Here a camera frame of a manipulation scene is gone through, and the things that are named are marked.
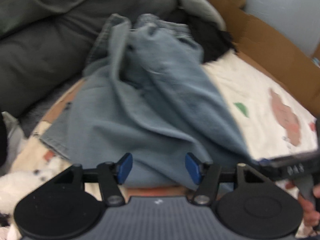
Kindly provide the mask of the person right hand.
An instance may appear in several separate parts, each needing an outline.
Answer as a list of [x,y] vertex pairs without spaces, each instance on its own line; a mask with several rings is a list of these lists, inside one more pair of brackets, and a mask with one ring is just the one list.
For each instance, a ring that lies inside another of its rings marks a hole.
[[298,202],[303,209],[303,222],[305,226],[316,227],[319,224],[319,212],[316,211],[312,202],[306,200],[300,193],[298,195]]

